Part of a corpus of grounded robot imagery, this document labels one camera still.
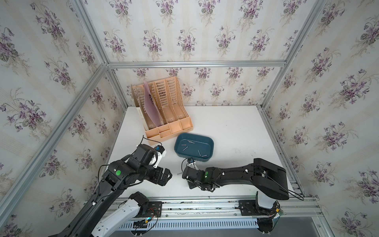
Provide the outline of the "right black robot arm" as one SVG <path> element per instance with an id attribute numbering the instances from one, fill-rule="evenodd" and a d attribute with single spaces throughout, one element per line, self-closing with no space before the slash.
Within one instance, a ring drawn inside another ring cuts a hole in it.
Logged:
<path id="1" fill-rule="evenodd" d="M 252 185 L 258 189 L 256 206 L 263 209 L 272 209 L 276 202 L 288 200 L 290 196 L 304 199 L 288 189 L 286 169 L 261 158 L 254 159 L 251 164 L 232 168 L 208 167 L 200 170 L 186 166 L 182 178 L 188 182 L 190 189 L 200 188 L 208 192 L 227 185 Z"/>

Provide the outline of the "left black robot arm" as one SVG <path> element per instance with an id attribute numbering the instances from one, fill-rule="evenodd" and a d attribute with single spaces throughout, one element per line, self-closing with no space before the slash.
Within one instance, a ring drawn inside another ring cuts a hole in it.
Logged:
<path id="1" fill-rule="evenodd" d="M 149 199 L 141 192 L 135 192 L 122 207 L 104 217 L 118 197 L 137 181 L 146 180 L 160 186 L 168 183 L 172 173 L 158 166 L 165 154 L 162 145 L 153 148 L 140 144 L 132 154 L 110 163 L 88 202 L 57 236 L 109 237 L 125 221 L 136 217 L 139 212 L 146 213 Z"/>

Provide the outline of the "teal plastic storage box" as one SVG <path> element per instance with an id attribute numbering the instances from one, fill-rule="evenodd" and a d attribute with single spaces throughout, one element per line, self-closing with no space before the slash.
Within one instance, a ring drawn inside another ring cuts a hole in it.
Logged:
<path id="1" fill-rule="evenodd" d="M 194 159 L 195 161 L 207 162 L 213 156 L 214 151 L 214 141 L 207 136 L 202 136 L 193 133 L 182 133 L 180 134 L 174 145 L 175 153 L 185 159 Z"/>

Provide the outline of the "purple translucent folder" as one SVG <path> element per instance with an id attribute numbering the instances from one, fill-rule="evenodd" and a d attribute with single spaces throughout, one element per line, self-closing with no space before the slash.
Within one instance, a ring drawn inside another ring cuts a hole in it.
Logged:
<path id="1" fill-rule="evenodd" d="M 152 97 L 150 88 L 149 88 L 148 83 L 146 81 L 144 81 L 143 87 L 144 87 L 144 100 L 145 100 L 144 107 L 145 107 L 145 110 L 146 110 L 149 118 L 151 119 L 151 121 L 154 123 L 154 125 L 156 127 L 162 126 L 163 123 L 160 119 L 159 111 L 155 105 L 155 102 L 154 102 L 154 99 Z"/>

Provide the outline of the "peach plastic file organizer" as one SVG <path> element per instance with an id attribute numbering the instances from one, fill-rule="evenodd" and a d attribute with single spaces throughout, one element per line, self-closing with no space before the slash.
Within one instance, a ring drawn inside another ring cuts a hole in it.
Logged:
<path id="1" fill-rule="evenodd" d="M 163 123 L 159 127 L 154 125 L 145 110 L 143 84 L 132 87 L 132 96 L 143 121 L 145 134 L 150 145 L 155 145 L 158 142 L 166 141 L 181 133 L 193 130 L 191 118 L 184 108 L 180 83 L 176 77 L 148 83 Z"/>

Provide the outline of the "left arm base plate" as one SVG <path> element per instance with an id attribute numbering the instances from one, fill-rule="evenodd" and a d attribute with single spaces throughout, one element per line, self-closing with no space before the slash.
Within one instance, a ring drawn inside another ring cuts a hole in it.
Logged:
<path id="1" fill-rule="evenodd" d="M 161 217 L 163 202 L 161 201 L 150 201 L 145 203 L 139 210 L 135 218 L 142 217 Z"/>

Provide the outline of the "aluminium front rail frame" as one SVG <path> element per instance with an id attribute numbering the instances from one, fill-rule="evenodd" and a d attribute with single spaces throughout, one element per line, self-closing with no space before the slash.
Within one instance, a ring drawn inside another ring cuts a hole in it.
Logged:
<path id="1" fill-rule="evenodd" d="M 132 218 L 116 231 L 130 230 L 135 236 L 154 230 L 257 229 L 270 234 L 280 218 L 310 217 L 321 237 L 333 233 L 319 206 L 310 199 L 279 202 L 280 211 L 268 216 L 242 216 L 235 198 L 162 201 L 161 217 Z"/>

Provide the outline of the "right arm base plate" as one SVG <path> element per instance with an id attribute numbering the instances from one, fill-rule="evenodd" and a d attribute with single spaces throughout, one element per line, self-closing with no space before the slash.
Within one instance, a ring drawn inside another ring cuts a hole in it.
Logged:
<path id="1" fill-rule="evenodd" d="M 280 204 L 278 201 L 274 202 L 273 207 L 263 208 L 258 205 L 257 200 L 240 200 L 238 202 L 238 209 L 242 216 L 268 216 L 271 217 L 280 211 Z"/>

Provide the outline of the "aluminium cage frame bars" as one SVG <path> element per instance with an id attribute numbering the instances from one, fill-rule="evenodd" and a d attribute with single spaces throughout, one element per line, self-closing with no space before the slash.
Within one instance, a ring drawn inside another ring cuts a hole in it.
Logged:
<path id="1" fill-rule="evenodd" d="M 277 88 L 280 77 L 284 71 L 290 66 L 295 59 L 296 54 L 299 52 L 301 45 L 304 43 L 312 26 L 316 22 L 317 17 L 321 13 L 322 8 L 325 6 L 326 1 L 315 1 L 307 18 L 299 31 L 295 42 L 292 44 L 287 57 L 284 60 L 232 60 L 232 61 L 151 61 L 151 62 L 111 62 L 106 56 L 104 48 L 100 45 L 100 39 L 95 32 L 93 23 L 89 17 L 88 11 L 85 8 L 83 1 L 72 1 L 75 13 L 78 15 L 80 23 L 89 41 L 94 46 L 94 51 L 100 57 L 100 65 L 84 88 L 80 91 L 78 96 L 72 102 L 65 114 L 61 117 L 56 127 L 49 134 L 48 138 L 42 143 L 37 153 L 33 156 L 31 161 L 26 165 L 20 176 L 16 179 L 11 186 L 8 193 L 1 200 L 1 226 L 4 226 L 16 207 L 19 205 L 25 193 L 30 188 L 34 181 L 37 171 L 42 167 L 49 154 L 56 148 L 64 134 L 66 133 L 69 125 L 73 122 L 79 111 L 84 106 L 92 90 L 96 87 L 99 81 L 107 75 L 114 92 L 117 94 L 123 110 L 127 110 L 127 103 L 125 95 L 121 90 L 121 86 L 114 75 L 111 74 L 112 69 L 130 69 L 130 68 L 196 68 L 196 67 L 209 67 L 209 68 L 223 68 L 229 66 L 244 66 L 244 67 L 260 67 L 260 66 L 274 66 L 280 67 L 278 76 L 273 81 L 271 88 L 268 91 L 262 105 L 267 106 L 268 102 L 272 99 L 273 92 Z"/>

